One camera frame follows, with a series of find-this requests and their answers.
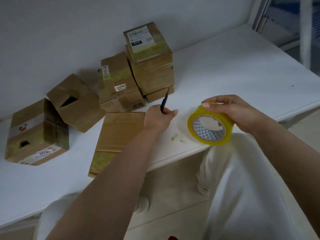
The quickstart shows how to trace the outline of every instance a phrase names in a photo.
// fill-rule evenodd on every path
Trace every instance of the cardboard box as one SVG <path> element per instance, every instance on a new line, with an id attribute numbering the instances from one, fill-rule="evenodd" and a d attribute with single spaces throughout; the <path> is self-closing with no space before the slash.
<path id="1" fill-rule="evenodd" d="M 146 104 L 132 76 L 125 52 L 101 60 L 99 102 L 110 112 L 131 112 Z"/>
<path id="2" fill-rule="evenodd" d="M 123 34 L 132 72 L 142 95 L 174 85 L 172 51 L 156 25 L 148 23 Z"/>
<path id="3" fill-rule="evenodd" d="M 151 103 L 151 102 L 156 101 L 158 99 L 164 98 L 166 96 L 168 89 L 169 89 L 168 95 L 174 93 L 174 86 L 170 86 L 168 88 L 164 88 L 159 91 L 147 94 L 146 100 L 148 101 L 148 103 Z"/>
<path id="4" fill-rule="evenodd" d="M 98 97 L 75 74 L 55 86 L 47 96 L 63 121 L 82 133 L 106 114 Z"/>
<path id="5" fill-rule="evenodd" d="M 46 98 L 14 113 L 5 151 L 7 162 L 40 165 L 69 150 L 69 130 Z"/>
<path id="6" fill-rule="evenodd" d="M 88 176 L 97 176 L 142 130 L 145 113 L 107 113 Z"/>

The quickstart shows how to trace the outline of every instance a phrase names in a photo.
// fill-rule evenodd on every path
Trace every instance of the black label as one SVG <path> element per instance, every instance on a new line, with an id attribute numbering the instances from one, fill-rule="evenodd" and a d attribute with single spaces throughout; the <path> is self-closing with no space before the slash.
<path id="1" fill-rule="evenodd" d="M 138 44 L 142 44 L 142 41 L 139 40 L 139 41 L 136 41 L 136 42 L 131 43 L 132 46 L 135 46 L 135 45 L 138 45 Z"/>

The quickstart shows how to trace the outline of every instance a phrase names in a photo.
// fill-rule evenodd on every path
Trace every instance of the white table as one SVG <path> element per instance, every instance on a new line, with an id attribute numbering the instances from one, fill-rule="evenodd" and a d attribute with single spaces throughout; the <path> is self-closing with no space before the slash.
<path id="1" fill-rule="evenodd" d="M 276 120 L 320 105 L 320 78 L 246 25 L 173 56 L 175 93 L 166 107 L 180 112 L 157 142 L 149 170 L 207 148 L 190 138 L 186 119 L 208 97 L 237 94 Z M 70 150 L 36 167 L 4 161 L 9 126 L 10 121 L 0 123 L 0 227 L 41 212 L 91 182 L 87 175 L 102 120 L 85 134 L 70 128 Z"/>

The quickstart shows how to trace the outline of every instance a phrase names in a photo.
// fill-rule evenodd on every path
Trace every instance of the opened cardboard box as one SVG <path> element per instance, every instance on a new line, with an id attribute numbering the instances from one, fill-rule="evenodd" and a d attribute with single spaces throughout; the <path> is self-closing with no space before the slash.
<path id="1" fill-rule="evenodd" d="M 146 95 L 146 100 L 148 103 L 156 101 L 158 99 L 164 98 L 169 89 L 168 95 L 174 93 L 174 86 L 170 86 L 168 88 L 160 89 L 159 91 L 152 92 Z"/>
<path id="2" fill-rule="evenodd" d="M 100 107 L 99 98 L 75 74 L 55 86 L 47 96 L 63 121 L 82 133 L 106 114 Z"/>
<path id="3" fill-rule="evenodd" d="M 98 73 L 99 102 L 106 112 L 131 112 L 145 106 L 125 52 L 101 60 Z"/>
<path id="4" fill-rule="evenodd" d="M 174 85 L 172 51 L 154 22 L 123 34 L 132 72 L 142 95 Z"/>
<path id="5" fill-rule="evenodd" d="M 145 113 L 107 113 L 90 165 L 89 177 L 97 176 L 142 130 Z"/>
<path id="6" fill-rule="evenodd" d="M 46 98 L 14 113 L 5 151 L 7 162 L 40 165 L 69 150 L 69 131 Z"/>

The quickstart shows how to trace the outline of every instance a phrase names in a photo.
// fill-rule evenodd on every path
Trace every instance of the roll of tape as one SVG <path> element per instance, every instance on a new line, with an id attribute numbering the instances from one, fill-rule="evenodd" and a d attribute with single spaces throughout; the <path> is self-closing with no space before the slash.
<path id="1" fill-rule="evenodd" d="M 232 134 L 234 122 L 223 113 L 211 113 L 200 105 L 188 119 L 188 130 L 198 141 L 212 145 L 226 143 Z"/>

